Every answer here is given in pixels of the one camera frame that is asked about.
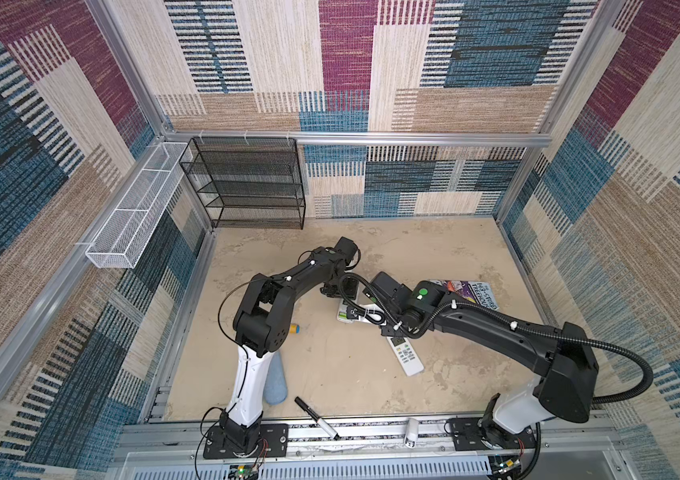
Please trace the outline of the white air conditioner remote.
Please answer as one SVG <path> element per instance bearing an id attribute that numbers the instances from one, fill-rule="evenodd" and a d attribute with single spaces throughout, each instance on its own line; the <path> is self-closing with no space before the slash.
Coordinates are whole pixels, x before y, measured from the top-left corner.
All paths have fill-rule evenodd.
<path id="1" fill-rule="evenodd" d="M 387 340 L 407 376 L 417 375 L 424 370 L 423 363 L 407 338 L 388 337 Z"/>

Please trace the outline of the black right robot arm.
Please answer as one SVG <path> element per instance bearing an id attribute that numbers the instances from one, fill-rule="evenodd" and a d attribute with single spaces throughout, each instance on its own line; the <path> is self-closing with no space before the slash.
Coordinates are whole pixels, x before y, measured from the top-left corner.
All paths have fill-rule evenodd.
<path id="1" fill-rule="evenodd" d="M 504 315 L 448 290 L 422 281 L 413 289 L 385 272 L 364 295 L 383 309 L 387 336 L 415 340 L 434 331 L 475 342 L 521 364 L 532 379 L 511 393 L 490 400 L 484 428 L 517 434 L 551 418 L 583 424 L 590 418 L 598 363 L 584 331 L 567 324 L 560 330 Z"/>

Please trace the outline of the white remote with red buttons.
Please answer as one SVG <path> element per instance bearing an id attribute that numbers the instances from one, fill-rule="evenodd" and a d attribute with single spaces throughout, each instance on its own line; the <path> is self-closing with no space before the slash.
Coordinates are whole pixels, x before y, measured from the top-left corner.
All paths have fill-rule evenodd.
<path id="1" fill-rule="evenodd" d="M 339 304 L 338 311 L 337 311 L 337 320 L 342 322 L 342 323 L 346 323 L 346 324 L 353 324 L 353 323 L 369 324 L 369 321 L 363 315 L 360 315 L 344 299 L 340 300 L 340 304 Z"/>

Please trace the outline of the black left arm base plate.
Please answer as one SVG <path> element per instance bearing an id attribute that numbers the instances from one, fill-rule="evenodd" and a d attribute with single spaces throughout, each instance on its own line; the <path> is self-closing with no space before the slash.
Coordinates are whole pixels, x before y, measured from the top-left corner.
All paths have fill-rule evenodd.
<path id="1" fill-rule="evenodd" d="M 247 430 L 239 427 L 223 429 L 212 426 L 203 444 L 204 460 L 254 459 L 262 453 L 267 458 L 282 458 L 287 454 L 289 425 L 287 423 L 258 424 Z"/>

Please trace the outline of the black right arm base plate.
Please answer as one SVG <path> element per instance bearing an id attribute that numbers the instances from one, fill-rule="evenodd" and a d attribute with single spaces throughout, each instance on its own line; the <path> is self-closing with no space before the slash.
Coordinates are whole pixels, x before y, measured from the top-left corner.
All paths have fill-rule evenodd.
<path id="1" fill-rule="evenodd" d="M 482 418 L 453 417 L 445 422 L 444 429 L 457 451 L 532 451 L 537 446 L 533 427 L 525 427 L 520 433 L 513 434 L 492 421 L 484 424 Z"/>

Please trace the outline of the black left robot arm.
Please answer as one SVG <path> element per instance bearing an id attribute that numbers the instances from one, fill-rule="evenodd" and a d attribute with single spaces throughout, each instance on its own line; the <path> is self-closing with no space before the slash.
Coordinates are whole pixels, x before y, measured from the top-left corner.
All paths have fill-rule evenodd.
<path id="1" fill-rule="evenodd" d="M 272 357 L 287 340 L 297 300 L 316 286 L 327 296 L 341 292 L 341 277 L 359 256 L 346 237 L 332 247 L 318 247 L 294 267 L 277 274 L 256 274 L 233 319 L 238 364 L 229 405 L 219 426 L 224 438 L 248 453 L 260 441 L 263 393 Z"/>

